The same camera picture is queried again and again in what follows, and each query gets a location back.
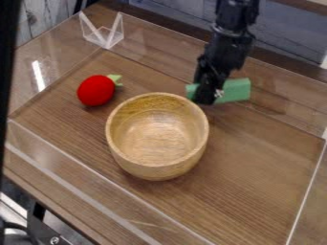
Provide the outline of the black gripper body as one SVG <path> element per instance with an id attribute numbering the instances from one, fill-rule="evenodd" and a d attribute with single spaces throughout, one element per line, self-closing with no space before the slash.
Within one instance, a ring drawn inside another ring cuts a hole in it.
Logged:
<path id="1" fill-rule="evenodd" d="M 228 76 L 246 62 L 255 41 L 250 26 L 259 16 L 259 0 L 218 0 L 212 37 L 198 58 L 199 74 Z"/>

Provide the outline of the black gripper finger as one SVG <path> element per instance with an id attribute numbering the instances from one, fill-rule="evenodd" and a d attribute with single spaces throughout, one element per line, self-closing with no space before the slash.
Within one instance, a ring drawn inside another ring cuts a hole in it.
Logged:
<path id="1" fill-rule="evenodd" d="M 228 72 L 215 72 L 214 70 L 202 68 L 196 69 L 194 75 L 196 89 L 192 97 L 195 103 L 211 105 L 215 102 L 228 75 Z"/>

